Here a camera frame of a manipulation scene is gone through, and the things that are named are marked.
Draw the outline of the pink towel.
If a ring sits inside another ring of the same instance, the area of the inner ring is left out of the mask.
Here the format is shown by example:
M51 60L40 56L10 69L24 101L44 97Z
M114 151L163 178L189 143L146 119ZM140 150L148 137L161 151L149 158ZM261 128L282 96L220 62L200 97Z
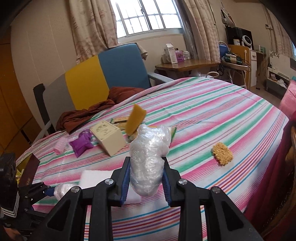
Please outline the pink towel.
M65 137L60 138L54 146L55 154L57 154L57 155L63 154L63 152L66 148L66 145L67 145L67 139Z

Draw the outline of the purple sachet packet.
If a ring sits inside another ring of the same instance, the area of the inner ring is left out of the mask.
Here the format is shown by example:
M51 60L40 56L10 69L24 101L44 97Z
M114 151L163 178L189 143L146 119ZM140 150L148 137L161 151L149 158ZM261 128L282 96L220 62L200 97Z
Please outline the purple sachet packet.
M92 149L94 147L91 142L91 138L92 133L90 130L84 130L79 133L77 139L69 142L77 158L79 158L86 150Z

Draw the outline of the cream cardboard box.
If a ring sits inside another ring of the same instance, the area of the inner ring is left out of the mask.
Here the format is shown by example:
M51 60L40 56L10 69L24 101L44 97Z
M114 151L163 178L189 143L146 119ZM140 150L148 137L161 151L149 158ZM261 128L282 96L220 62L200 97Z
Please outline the cream cardboard box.
M113 124L102 120L90 128L98 143L109 154L114 156L125 147L126 141L121 130Z

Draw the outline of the green cracker packet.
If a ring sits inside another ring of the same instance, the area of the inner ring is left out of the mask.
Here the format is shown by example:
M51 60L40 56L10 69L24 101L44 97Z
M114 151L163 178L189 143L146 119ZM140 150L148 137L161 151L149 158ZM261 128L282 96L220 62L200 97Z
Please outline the green cracker packet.
M112 118L110 123L118 127L121 131L124 131L127 121L128 121L128 116L124 116L124 117Z

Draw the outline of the yellow sponge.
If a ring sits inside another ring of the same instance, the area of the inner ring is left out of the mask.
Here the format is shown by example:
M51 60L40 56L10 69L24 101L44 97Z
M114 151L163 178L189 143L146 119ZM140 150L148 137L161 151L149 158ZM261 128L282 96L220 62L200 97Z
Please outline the yellow sponge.
M146 116L147 112L141 108L138 104L133 106L132 112L128 117L128 120L125 125L125 133L128 136L131 136L142 123Z

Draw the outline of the white foam pad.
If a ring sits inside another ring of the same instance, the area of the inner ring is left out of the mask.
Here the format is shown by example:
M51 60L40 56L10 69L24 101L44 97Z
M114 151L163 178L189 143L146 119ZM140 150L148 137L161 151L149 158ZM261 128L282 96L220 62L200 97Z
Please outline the white foam pad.
M84 170L81 174L79 186L82 189L96 186L101 181L111 178L113 170ZM125 204L138 204L141 202L141 197L138 195L131 186L128 188Z

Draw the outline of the yellow knitted scrubber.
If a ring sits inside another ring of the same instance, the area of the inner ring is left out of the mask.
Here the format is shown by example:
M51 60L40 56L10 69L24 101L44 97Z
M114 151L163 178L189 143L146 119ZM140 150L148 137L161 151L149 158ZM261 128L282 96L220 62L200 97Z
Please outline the yellow knitted scrubber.
M228 147L219 142L216 143L211 149L213 157L218 161L221 166L227 165L233 160L233 153Z

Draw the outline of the wooden wardrobe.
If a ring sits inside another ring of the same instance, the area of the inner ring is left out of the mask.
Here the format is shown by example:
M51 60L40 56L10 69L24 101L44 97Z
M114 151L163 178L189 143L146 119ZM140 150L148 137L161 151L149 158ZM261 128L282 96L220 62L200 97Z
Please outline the wooden wardrobe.
M1 155L14 153L18 158L32 145L41 127L16 78L11 55L11 27L1 35L0 52Z

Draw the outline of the striped bed sheet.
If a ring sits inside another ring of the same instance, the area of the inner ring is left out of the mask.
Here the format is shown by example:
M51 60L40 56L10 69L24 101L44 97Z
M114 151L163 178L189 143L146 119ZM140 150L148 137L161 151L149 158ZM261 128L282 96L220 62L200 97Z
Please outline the striped bed sheet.
M114 170L129 156L130 144L110 157L92 138L94 147L79 158L67 144L57 155L60 138L76 139L98 122L128 116L133 105L147 111L148 126L175 127L167 160L182 178L198 187L219 186L242 211L262 180L278 148L287 116L252 92L212 78L182 78L161 84L97 113L81 129L68 135L56 132L37 141L16 161L30 154L40 161L33 183L50 186L78 184L84 170ZM233 160L220 166L211 153L216 143L225 144ZM157 194L134 205L112 208L114 240L177 240L179 208L170 208L162 185Z

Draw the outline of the pink pillow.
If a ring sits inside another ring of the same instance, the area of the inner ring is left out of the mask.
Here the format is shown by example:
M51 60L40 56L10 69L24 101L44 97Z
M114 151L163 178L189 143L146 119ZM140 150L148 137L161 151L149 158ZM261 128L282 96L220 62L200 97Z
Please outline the pink pillow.
M291 80L289 86L280 102L281 110L288 118L291 118L296 110L296 83Z

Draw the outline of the purple small box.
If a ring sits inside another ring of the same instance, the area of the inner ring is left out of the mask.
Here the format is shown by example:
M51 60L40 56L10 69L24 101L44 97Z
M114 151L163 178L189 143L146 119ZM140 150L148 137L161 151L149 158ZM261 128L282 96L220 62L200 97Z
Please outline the purple small box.
M175 51L177 62L181 63L184 62L184 53L183 51Z

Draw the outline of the white carton box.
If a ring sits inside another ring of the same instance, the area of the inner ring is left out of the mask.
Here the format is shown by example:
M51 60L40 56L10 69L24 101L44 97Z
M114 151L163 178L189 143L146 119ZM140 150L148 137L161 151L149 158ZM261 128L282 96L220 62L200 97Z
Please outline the white carton box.
M166 55L166 61L168 63L171 64L177 64L177 56L175 53L175 48L173 47L173 45L171 43L166 44L165 48L164 48L164 52Z

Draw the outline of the white round fan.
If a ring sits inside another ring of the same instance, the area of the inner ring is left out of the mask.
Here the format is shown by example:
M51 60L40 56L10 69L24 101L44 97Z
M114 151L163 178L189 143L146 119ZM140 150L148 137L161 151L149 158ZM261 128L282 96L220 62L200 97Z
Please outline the white round fan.
M242 45L252 49L252 40L247 35L242 36Z

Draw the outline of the window with bars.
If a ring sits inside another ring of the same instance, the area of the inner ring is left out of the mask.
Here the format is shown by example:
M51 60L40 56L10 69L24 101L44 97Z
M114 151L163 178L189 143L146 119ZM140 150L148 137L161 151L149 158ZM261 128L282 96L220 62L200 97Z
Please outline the window with bars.
M172 0L121 0L111 1L111 5L118 38L182 28L176 3Z

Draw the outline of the metal frame chair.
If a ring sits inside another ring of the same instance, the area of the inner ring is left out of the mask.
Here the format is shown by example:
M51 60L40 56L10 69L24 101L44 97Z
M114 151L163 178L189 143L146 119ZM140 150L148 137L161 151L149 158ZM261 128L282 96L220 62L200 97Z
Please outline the metal frame chair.
M220 65L223 67L224 71L228 74L229 79L226 80L226 82L229 82L233 84L233 78L234 74L238 73L242 76L243 79L243 85L240 85L240 87L248 89L247 83L246 83L246 73L251 71L251 68L249 65L239 65L234 63L226 62L224 58L221 59Z

